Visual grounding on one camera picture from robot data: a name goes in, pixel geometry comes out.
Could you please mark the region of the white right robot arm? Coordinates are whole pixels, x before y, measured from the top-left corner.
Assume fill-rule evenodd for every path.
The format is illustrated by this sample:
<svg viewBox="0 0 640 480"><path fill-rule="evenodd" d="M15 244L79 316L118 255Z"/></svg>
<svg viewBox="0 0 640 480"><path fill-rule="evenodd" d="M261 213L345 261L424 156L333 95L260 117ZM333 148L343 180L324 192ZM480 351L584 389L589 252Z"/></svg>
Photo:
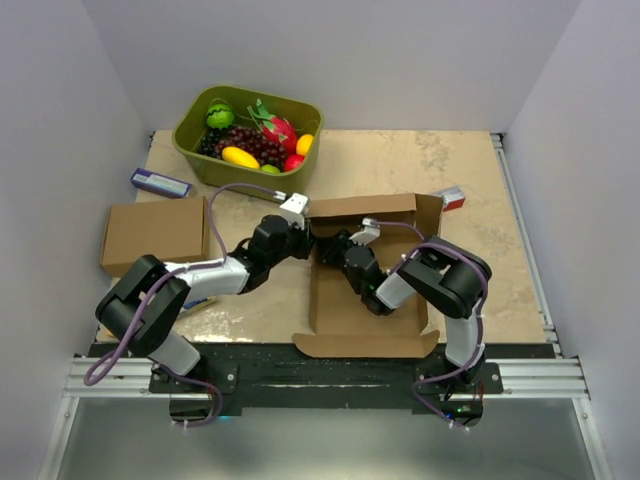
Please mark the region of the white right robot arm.
<svg viewBox="0 0 640 480"><path fill-rule="evenodd" d="M432 235L384 272L373 250L341 230L317 240L322 264L340 270L367 309L388 316L414 295L445 317L447 345L444 372L423 384L447 382L459 393L481 380L484 361L483 306L492 272L481 258Z"/></svg>

